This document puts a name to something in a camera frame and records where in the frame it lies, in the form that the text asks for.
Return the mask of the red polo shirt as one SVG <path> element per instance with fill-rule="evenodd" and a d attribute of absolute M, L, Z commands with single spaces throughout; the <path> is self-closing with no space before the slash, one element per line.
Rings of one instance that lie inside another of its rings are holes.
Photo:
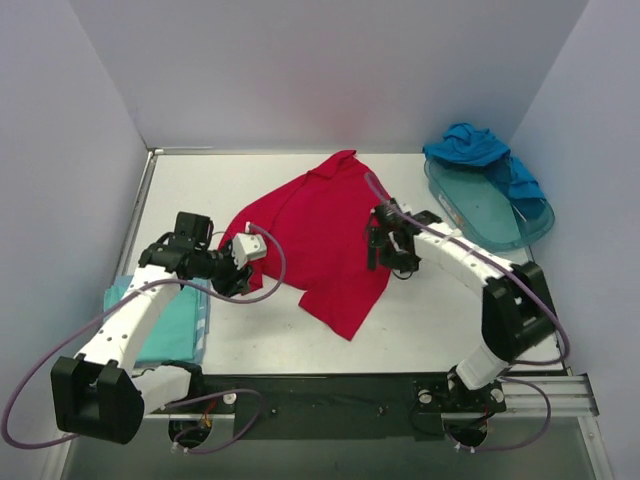
<path fill-rule="evenodd" d="M 369 167 L 353 150 L 333 154 L 241 210 L 224 235 L 230 240 L 256 224 L 278 241 L 254 262 L 251 290 L 269 276 L 302 291 L 300 307 L 352 340 L 385 291 L 391 272 L 367 267 L 366 228 L 379 200 Z"/>

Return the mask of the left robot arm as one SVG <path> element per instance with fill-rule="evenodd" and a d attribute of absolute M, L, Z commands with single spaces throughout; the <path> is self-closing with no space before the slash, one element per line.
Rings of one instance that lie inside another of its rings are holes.
<path fill-rule="evenodd" d="M 148 373 L 133 371 L 153 327 L 188 281 L 206 280 L 222 298 L 247 292 L 251 261 L 267 253 L 263 238 L 237 233 L 213 250 L 212 235 L 210 218 L 179 213 L 173 231 L 143 250 L 124 298 L 96 334 L 74 357 L 56 360 L 50 376 L 61 431 L 127 444 L 146 415 L 203 405 L 204 377 L 193 363 L 166 360 Z"/>

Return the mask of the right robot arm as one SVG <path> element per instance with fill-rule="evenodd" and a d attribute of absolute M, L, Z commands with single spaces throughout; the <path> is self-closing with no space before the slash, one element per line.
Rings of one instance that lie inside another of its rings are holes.
<path fill-rule="evenodd" d="M 371 210 L 367 268 L 385 267 L 405 280 L 430 262 L 481 300 L 479 345 L 447 373 L 446 396 L 469 409 L 482 390 L 559 328 L 541 268 L 514 264 L 482 249 L 429 211 L 411 215 L 395 201 Z"/>

